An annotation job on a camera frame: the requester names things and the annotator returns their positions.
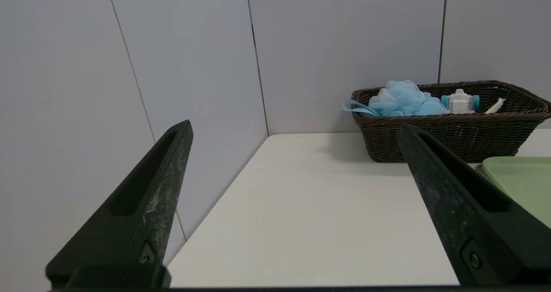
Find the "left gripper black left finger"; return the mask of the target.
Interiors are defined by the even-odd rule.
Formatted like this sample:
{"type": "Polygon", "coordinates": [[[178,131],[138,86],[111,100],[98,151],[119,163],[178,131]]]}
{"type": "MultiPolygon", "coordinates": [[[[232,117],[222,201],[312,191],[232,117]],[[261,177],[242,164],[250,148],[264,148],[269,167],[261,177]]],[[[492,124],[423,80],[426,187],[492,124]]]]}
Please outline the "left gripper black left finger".
{"type": "Polygon", "coordinates": [[[52,288],[167,288],[163,260],[193,141],[170,127],[51,259],[52,288]]]}

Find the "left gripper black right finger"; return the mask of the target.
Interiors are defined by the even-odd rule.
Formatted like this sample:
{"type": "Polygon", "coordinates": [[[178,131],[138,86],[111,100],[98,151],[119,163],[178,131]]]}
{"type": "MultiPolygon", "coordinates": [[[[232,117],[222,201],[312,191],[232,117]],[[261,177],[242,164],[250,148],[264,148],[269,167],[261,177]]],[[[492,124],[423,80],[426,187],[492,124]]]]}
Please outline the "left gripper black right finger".
{"type": "Polygon", "coordinates": [[[549,227],[426,131],[398,145],[461,286],[550,286],[549,227]]]}

